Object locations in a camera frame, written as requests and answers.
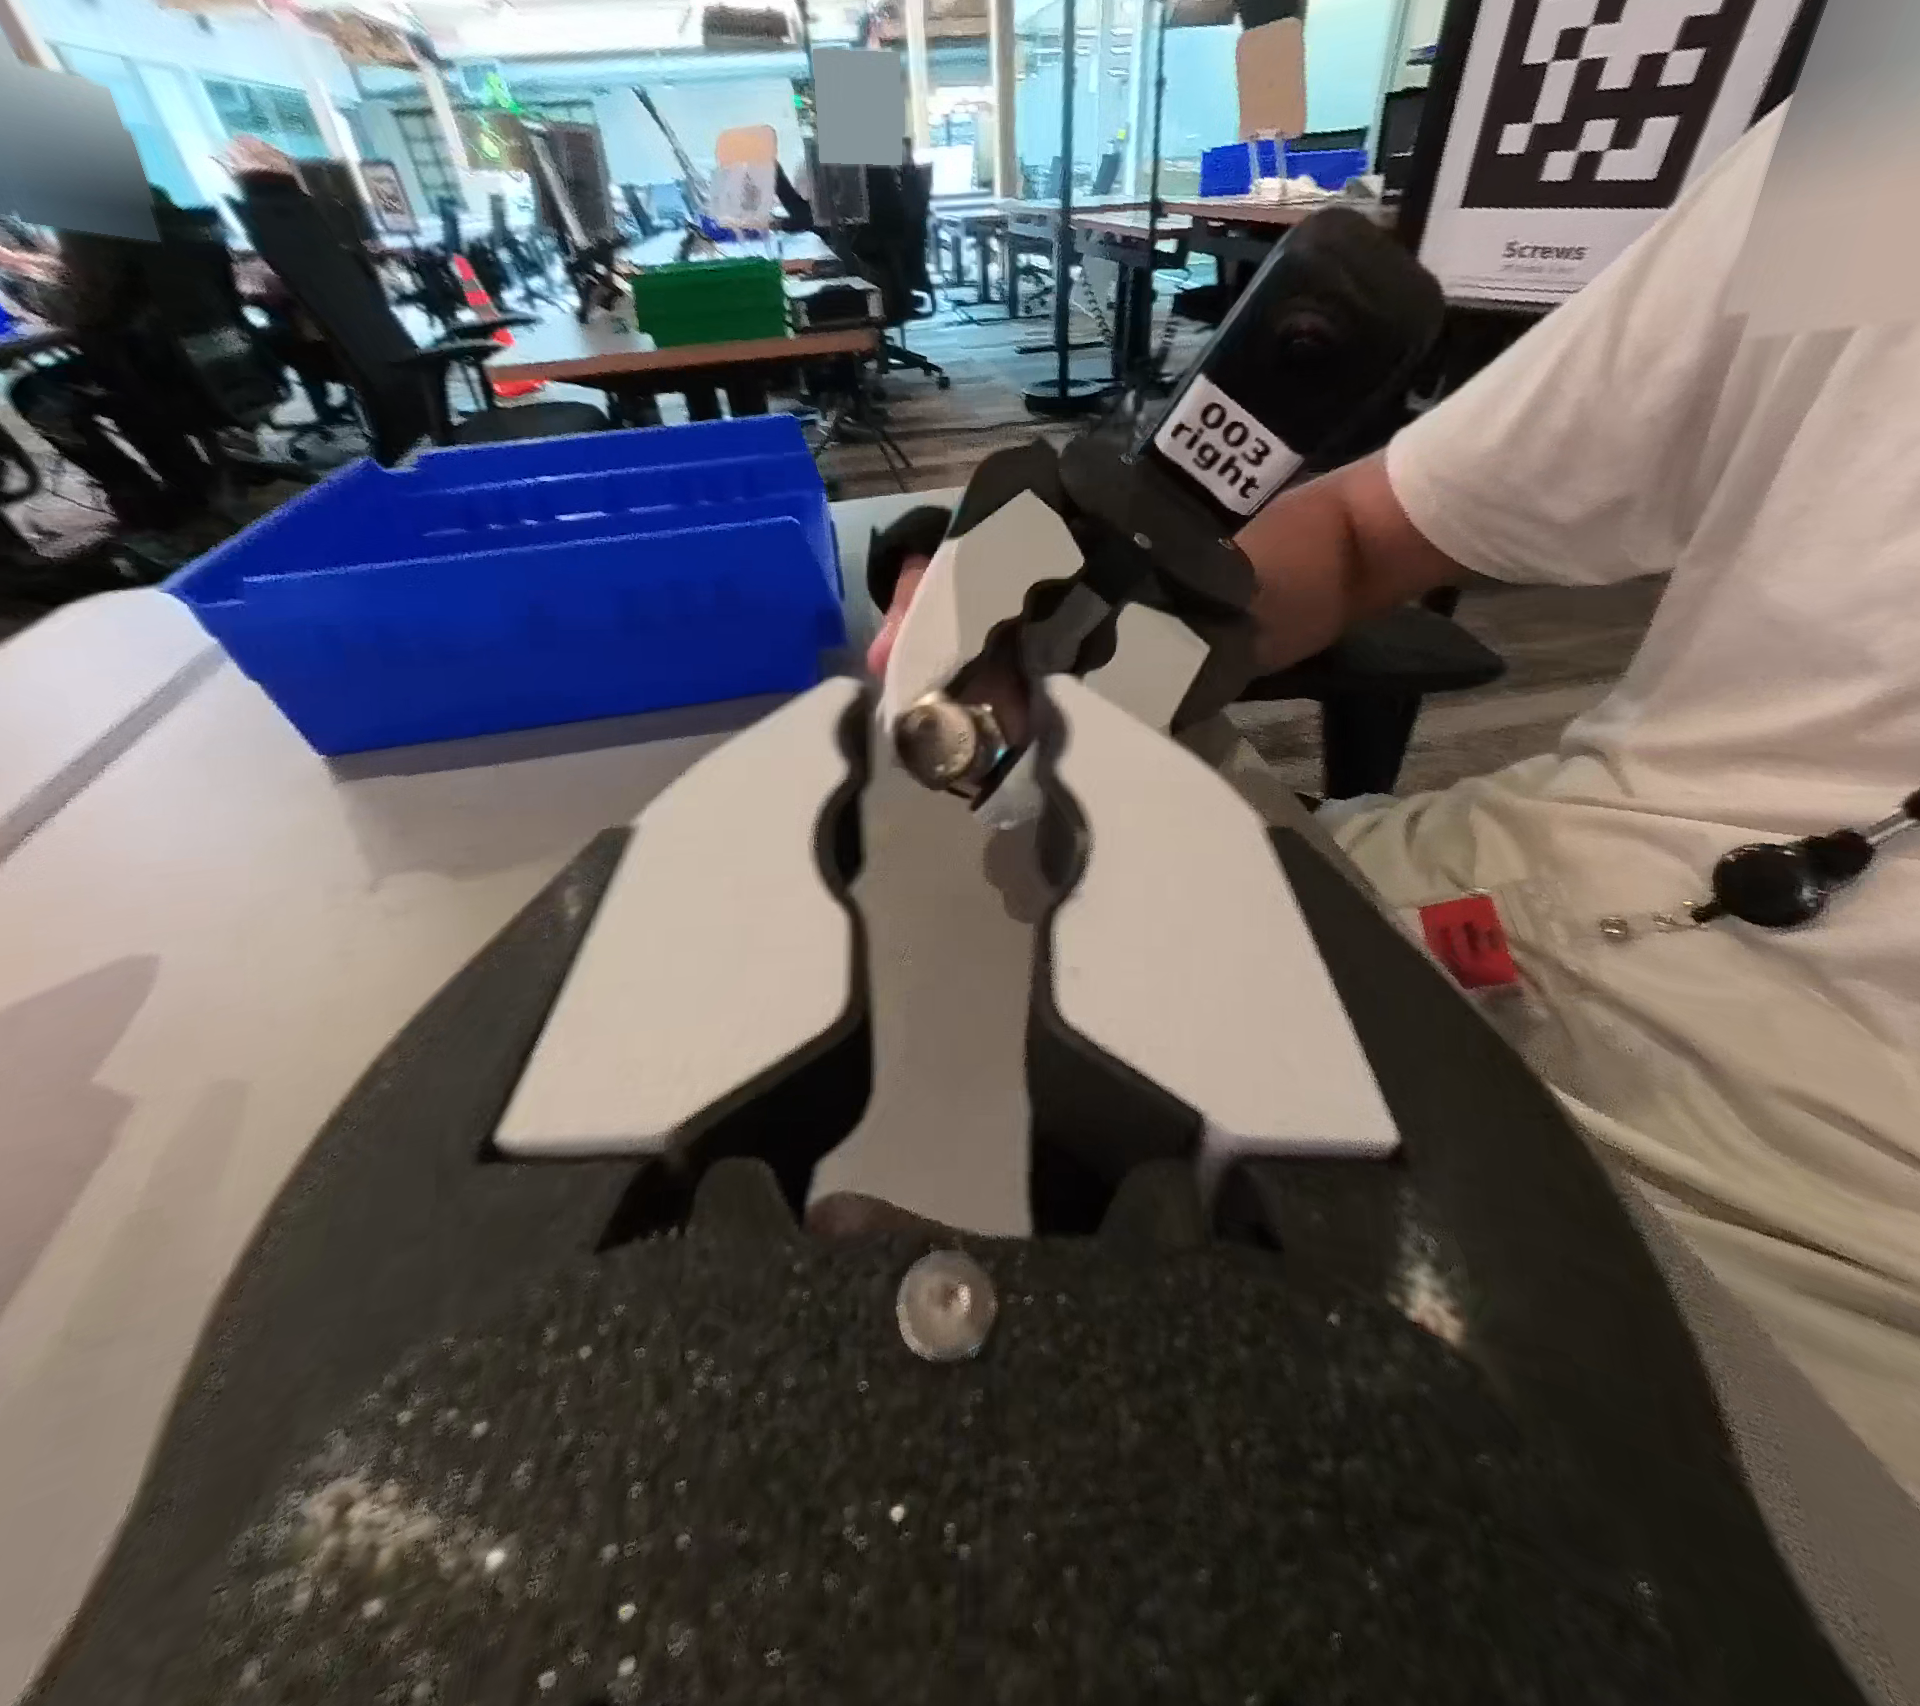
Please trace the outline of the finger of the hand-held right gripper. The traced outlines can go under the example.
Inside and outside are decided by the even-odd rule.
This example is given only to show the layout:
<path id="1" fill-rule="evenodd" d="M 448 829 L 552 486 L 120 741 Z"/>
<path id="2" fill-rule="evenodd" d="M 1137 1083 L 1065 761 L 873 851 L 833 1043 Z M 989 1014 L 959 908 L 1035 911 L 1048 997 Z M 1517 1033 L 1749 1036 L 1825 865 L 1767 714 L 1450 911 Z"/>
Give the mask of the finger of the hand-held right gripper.
<path id="1" fill-rule="evenodd" d="M 1039 814 L 1045 679 L 1083 682 L 1163 734 L 1210 653 L 1210 642 L 1166 609 L 1113 604 L 1083 581 L 1043 586 L 1034 609 L 989 642 L 973 682 L 975 703 L 992 709 L 1004 739 L 973 814 L 989 829 L 1016 829 Z"/>
<path id="2" fill-rule="evenodd" d="M 995 638 L 1035 609 L 1050 586 L 1074 586 L 1087 558 L 1068 519 L 1038 494 L 1019 491 L 968 530 L 947 530 L 927 555 L 884 679 L 876 684 L 876 734 L 894 744 L 902 707 L 929 689 L 978 703 L 975 679 Z M 885 614 L 894 586 L 880 602 Z"/>

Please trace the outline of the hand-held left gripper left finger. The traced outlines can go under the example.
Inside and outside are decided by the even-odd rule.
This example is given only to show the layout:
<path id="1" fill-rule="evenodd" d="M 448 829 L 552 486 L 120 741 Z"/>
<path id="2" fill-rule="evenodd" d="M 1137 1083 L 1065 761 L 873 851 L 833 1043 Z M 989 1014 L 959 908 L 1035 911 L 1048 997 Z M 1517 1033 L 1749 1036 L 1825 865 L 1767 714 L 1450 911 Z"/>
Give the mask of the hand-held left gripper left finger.
<path id="1" fill-rule="evenodd" d="M 791 1206 L 872 1097 L 853 901 L 868 687 L 826 678 L 636 814 L 491 1130 L 514 1161 L 696 1183 L 767 1165 Z"/>

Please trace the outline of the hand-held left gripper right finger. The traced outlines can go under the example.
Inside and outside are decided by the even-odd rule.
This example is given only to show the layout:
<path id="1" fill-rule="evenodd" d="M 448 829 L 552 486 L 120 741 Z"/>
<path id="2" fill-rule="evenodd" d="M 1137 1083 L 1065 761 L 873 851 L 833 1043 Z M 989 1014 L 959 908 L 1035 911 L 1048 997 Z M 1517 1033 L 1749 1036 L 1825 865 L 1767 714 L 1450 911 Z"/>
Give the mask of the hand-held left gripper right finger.
<path id="1" fill-rule="evenodd" d="M 1026 1004 L 1034 1229 L 1093 1229 L 1147 1165 L 1201 1208 L 1242 1165 L 1387 1165 L 1399 1128 L 1231 782 L 1065 674 L 1035 699 Z"/>

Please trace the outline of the steel hex bolt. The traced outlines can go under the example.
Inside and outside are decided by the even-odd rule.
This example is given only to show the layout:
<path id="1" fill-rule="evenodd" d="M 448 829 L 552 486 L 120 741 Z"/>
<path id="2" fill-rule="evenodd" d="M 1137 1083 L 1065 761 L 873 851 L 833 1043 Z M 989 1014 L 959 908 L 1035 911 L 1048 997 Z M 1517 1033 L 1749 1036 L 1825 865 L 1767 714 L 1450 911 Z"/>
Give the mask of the steel hex bolt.
<path id="1" fill-rule="evenodd" d="M 969 787 L 984 758 L 993 755 L 992 726 L 982 712 L 947 691 L 927 689 L 894 719 L 891 744 L 902 767 L 923 787 Z"/>

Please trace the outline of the blue plastic bin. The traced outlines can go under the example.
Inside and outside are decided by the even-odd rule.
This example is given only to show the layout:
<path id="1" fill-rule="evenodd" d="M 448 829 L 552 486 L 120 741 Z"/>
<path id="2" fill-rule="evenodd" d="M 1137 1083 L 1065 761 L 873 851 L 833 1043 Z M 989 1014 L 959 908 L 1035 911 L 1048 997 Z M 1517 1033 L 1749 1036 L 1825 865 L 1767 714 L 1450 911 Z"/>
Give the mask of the blue plastic bin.
<path id="1" fill-rule="evenodd" d="M 848 636 L 791 413 L 358 460 L 165 591 L 325 758 L 796 694 Z"/>
<path id="2" fill-rule="evenodd" d="M 1244 139 L 1205 147 L 1198 165 L 1198 197 L 1338 195 L 1370 173 L 1364 144 L 1338 139 Z"/>

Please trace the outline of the person's right forearm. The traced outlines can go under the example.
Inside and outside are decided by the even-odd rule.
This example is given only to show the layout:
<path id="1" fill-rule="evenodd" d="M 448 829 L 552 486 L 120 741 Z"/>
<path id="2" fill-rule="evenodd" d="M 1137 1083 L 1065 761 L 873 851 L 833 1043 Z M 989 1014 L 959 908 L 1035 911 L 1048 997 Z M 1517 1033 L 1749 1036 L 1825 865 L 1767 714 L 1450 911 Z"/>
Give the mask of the person's right forearm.
<path id="1" fill-rule="evenodd" d="M 1404 510 L 1383 452 L 1284 490 L 1233 538 L 1253 576 L 1253 678 L 1325 651 L 1355 625 L 1473 573 Z"/>

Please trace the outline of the wooden desk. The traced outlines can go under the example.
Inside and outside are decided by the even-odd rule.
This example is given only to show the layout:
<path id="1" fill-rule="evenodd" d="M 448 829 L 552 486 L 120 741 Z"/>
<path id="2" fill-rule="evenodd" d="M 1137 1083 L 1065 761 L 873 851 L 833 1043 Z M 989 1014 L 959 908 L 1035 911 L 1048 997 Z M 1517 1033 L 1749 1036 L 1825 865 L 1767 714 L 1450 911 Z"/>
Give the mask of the wooden desk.
<path id="1" fill-rule="evenodd" d="M 1280 236 L 1321 210 L 1352 210 L 1375 227 L 1395 232 L 1399 203 L 1370 194 L 1333 191 L 1317 197 L 1213 195 L 1172 202 L 1096 200 L 1060 205 L 1038 200 L 961 203 L 935 200 L 929 216 L 934 265 L 951 284 L 972 276 L 975 298 L 1001 304 L 1016 320 L 1021 305 L 1021 262 L 1063 254 L 1068 268 L 1086 271 L 1100 262 L 1113 271 L 1113 294 L 1098 308 L 1111 384 L 1143 384 L 1163 368 L 1172 333 L 1154 318 L 1154 280 L 1210 255 L 1222 269 L 1255 265 Z"/>
<path id="2" fill-rule="evenodd" d="M 613 416 L 659 395 L 678 395 L 686 403 L 698 398 L 719 402 L 719 410 L 688 410 L 699 419 L 733 410 L 744 417 L 762 416 L 770 398 L 800 390 L 803 370 L 859 366 L 876 359 L 885 343 L 884 332 L 872 323 L 678 345 L 657 345 L 613 316 L 581 322 L 558 313 L 535 322 L 509 320 L 501 330 L 509 340 L 485 340 L 493 347 L 482 373 L 489 399 L 503 390 L 571 386 L 609 395 Z"/>

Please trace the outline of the black floor lamp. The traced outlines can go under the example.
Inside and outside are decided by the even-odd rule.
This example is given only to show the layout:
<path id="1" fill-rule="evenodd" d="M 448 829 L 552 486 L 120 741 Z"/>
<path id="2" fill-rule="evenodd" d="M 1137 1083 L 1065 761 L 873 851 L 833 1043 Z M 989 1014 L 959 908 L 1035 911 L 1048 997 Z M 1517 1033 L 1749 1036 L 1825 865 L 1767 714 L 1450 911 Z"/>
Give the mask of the black floor lamp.
<path id="1" fill-rule="evenodd" d="M 1074 167 L 1078 86 L 1078 0 L 1060 0 L 1060 182 L 1052 194 L 1052 373 L 1021 394 L 1027 413 L 1039 419 L 1081 419 L 1102 412 L 1111 384 L 1074 372 L 1072 277 L 1074 277 Z"/>

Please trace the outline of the framed marker sign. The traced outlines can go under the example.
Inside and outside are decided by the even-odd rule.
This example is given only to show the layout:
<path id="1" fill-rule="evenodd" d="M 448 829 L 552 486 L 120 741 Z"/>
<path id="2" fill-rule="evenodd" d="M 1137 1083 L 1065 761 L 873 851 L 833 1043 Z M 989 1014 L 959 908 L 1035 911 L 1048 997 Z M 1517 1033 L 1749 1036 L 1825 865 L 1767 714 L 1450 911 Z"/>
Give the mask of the framed marker sign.
<path id="1" fill-rule="evenodd" d="M 1590 285 L 1798 83 L 1825 0 L 1447 0 L 1399 230 L 1456 305 Z"/>

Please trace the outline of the red clip tag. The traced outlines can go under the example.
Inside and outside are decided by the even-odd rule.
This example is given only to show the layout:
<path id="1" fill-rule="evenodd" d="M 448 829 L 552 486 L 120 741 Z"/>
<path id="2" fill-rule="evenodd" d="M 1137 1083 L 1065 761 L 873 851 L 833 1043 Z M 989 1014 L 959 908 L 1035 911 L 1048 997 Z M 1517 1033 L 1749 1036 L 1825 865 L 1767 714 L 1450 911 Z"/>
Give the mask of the red clip tag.
<path id="1" fill-rule="evenodd" d="M 1523 986 L 1499 901 L 1459 893 L 1412 910 L 1412 926 L 1431 964 L 1468 995 L 1514 993 Z"/>

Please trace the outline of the green plastic bin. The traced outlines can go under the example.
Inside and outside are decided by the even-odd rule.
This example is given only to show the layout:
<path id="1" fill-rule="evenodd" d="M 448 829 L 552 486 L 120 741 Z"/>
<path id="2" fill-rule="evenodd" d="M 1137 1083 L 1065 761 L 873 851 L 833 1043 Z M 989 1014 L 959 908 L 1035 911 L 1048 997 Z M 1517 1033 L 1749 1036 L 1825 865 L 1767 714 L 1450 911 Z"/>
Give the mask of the green plastic bin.
<path id="1" fill-rule="evenodd" d="M 655 349 L 733 345 L 791 333 L 785 273 L 767 255 L 703 255 L 630 273 L 634 326 Z"/>

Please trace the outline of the person in white shirt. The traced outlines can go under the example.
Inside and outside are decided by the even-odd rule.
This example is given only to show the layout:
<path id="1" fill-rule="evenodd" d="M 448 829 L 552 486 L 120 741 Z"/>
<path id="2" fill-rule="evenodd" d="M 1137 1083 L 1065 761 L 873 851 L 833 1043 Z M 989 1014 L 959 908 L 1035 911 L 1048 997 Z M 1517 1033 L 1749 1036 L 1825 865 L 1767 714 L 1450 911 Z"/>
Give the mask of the person in white shirt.
<path id="1" fill-rule="evenodd" d="M 1916 835 L 1809 926 L 1681 924 L 1730 850 L 1916 787 L 1916 326 L 1749 336 L 1723 305 L 1784 122 L 1387 446 L 1472 573 L 1664 590 L 1546 754 L 1331 837 L 1394 908 L 1493 901 L 1508 1042 L 1914 1493 Z"/>

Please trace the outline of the small document stand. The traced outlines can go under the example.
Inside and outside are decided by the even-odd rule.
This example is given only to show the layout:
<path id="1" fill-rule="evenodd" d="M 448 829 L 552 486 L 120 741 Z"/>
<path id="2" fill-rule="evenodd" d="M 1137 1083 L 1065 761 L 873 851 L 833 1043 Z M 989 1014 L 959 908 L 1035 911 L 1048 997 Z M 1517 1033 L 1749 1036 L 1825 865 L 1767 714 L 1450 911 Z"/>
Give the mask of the small document stand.
<path id="1" fill-rule="evenodd" d="M 727 127 L 716 138 L 706 216 L 727 232 L 772 232 L 781 214 L 779 144 L 773 125 Z"/>

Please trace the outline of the black office chair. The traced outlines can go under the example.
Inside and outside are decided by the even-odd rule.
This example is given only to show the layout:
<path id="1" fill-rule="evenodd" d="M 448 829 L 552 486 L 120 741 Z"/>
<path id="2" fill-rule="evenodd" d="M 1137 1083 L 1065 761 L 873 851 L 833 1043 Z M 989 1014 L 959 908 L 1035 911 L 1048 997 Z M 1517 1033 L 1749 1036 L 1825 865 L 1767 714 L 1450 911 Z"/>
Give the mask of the black office chair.
<path id="1" fill-rule="evenodd" d="M 245 165 L 233 179 L 252 250 L 323 340 L 382 466 L 402 466 L 422 446 L 503 446 L 609 426 L 605 410 L 590 402 L 499 399 L 489 366 L 506 322 L 469 318 L 436 342 L 414 337 L 371 255 L 329 230 L 322 203 L 296 176 Z"/>

